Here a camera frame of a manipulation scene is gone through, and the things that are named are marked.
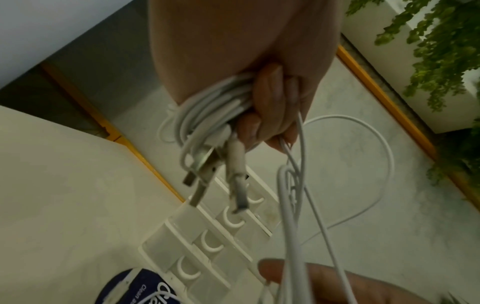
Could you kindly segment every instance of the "white surface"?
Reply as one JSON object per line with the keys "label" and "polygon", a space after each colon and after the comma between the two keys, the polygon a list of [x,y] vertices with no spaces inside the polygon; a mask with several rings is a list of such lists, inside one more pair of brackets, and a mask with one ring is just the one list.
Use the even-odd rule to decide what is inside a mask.
{"label": "white surface", "polygon": [[402,4],[398,2],[385,1],[379,6],[368,3],[364,9],[344,19],[342,33],[434,132],[471,128],[473,120],[480,116],[480,105],[475,97],[473,83],[478,80],[478,73],[467,74],[467,93],[446,96],[446,107],[439,113],[433,113],[428,107],[428,92],[418,90],[413,97],[403,96],[414,73],[412,64],[419,60],[413,55],[416,46],[407,44],[406,39],[421,14],[402,27],[390,43],[382,46],[374,44],[377,34],[383,33],[383,28],[390,25],[392,18],[403,10]]}
{"label": "white surface", "polygon": [[0,88],[129,1],[1,1]]}
{"label": "white surface", "polygon": [[[133,7],[115,14],[53,61],[180,194],[191,194],[181,183],[178,148],[155,139],[157,127],[167,117],[168,100],[152,67],[146,22]],[[430,185],[425,173],[431,161],[338,60],[320,84],[310,117],[325,114],[352,115],[371,123],[387,138],[397,164],[387,198],[364,216],[332,230],[345,267],[432,301],[448,291],[472,303],[478,299],[480,214],[450,182]],[[306,131],[311,157],[307,180],[327,222],[369,204],[386,173],[376,139],[343,121]],[[266,145],[247,156],[247,164],[274,190],[274,172],[285,160]],[[318,231],[309,211],[305,207],[301,218],[302,239]],[[262,254],[283,256],[282,240],[277,230]],[[309,261],[330,261],[320,237],[303,249]]]}
{"label": "white surface", "polygon": [[0,107],[0,302],[94,303],[178,199],[124,146]]}

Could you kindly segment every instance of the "concrete floor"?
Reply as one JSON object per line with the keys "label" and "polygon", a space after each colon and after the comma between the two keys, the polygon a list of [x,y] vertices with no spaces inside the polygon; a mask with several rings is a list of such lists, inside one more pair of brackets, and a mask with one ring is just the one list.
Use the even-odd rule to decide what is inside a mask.
{"label": "concrete floor", "polygon": [[[184,197],[178,148],[156,139],[169,102],[149,55],[143,2],[133,2],[50,59],[71,79]],[[480,214],[449,181],[433,187],[431,161],[362,86],[335,60],[317,91],[309,116],[347,114],[377,128],[395,154],[396,174],[385,199],[365,215],[334,228],[340,259],[353,272],[389,281],[436,301],[453,292],[473,303],[480,296]],[[308,183],[327,221],[368,205],[386,174],[380,144],[349,122],[307,127]],[[275,189],[285,157],[260,145],[248,165]],[[306,207],[299,237],[318,232]],[[261,256],[282,257],[277,229]],[[305,259],[330,263],[320,236],[303,246]]]}

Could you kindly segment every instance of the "orange edge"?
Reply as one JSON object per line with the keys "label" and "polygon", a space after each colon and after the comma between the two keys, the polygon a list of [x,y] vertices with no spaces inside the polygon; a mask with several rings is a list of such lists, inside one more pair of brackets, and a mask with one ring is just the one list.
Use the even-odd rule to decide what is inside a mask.
{"label": "orange edge", "polygon": [[[352,56],[339,46],[336,52],[337,57],[350,69],[350,71],[363,83],[363,85],[378,99],[385,109],[396,119],[403,129],[415,140],[415,142],[434,161],[437,160],[437,152],[434,145],[428,138],[412,123],[410,119],[393,103],[376,82],[361,68]],[[448,177],[460,189],[465,197],[480,211],[479,194],[473,190],[462,173],[452,173]]]}
{"label": "orange edge", "polygon": [[99,125],[108,132],[107,140],[126,146],[181,202],[185,199],[156,171],[140,152],[98,111],[88,98],[73,85],[56,67],[48,62],[39,64],[45,74],[55,82],[66,94],[78,103]]}

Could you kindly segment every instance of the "hand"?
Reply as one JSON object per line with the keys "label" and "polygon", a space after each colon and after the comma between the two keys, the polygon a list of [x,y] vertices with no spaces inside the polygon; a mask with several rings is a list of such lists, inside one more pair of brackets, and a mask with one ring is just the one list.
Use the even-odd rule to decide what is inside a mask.
{"label": "hand", "polygon": [[[283,260],[268,259],[258,264],[260,274],[268,281],[280,283]],[[318,304],[347,304],[344,291],[335,269],[307,264],[313,296]],[[358,304],[429,304],[429,302],[400,287],[347,273]]]}
{"label": "hand", "polygon": [[254,109],[237,124],[250,147],[278,135],[297,138],[340,38],[338,0],[150,0],[157,73],[181,104],[194,93],[244,71],[258,72]]}

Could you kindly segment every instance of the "yellow metal frame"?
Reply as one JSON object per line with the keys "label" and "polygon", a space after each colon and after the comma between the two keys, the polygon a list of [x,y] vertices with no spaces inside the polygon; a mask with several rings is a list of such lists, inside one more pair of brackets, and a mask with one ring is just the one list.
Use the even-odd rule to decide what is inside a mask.
{"label": "yellow metal frame", "polygon": [[[395,105],[388,95],[378,84],[361,68],[352,56],[339,46],[336,52],[337,57],[351,70],[351,72],[362,82],[362,84],[377,98],[385,109],[396,119],[403,129],[415,140],[418,146],[433,160],[437,159],[437,152],[428,138],[411,122],[410,119]],[[139,151],[88,101],[86,96],[75,87],[66,77],[53,65],[48,62],[40,64],[43,71],[55,81],[68,95],[71,96],[87,113],[91,115],[109,136],[108,140],[115,141],[126,146],[132,153],[181,201],[185,199],[152,167],[152,165],[139,153]],[[480,196],[468,185],[464,174],[453,173],[449,175],[452,182],[463,192],[465,197],[480,211]]]}

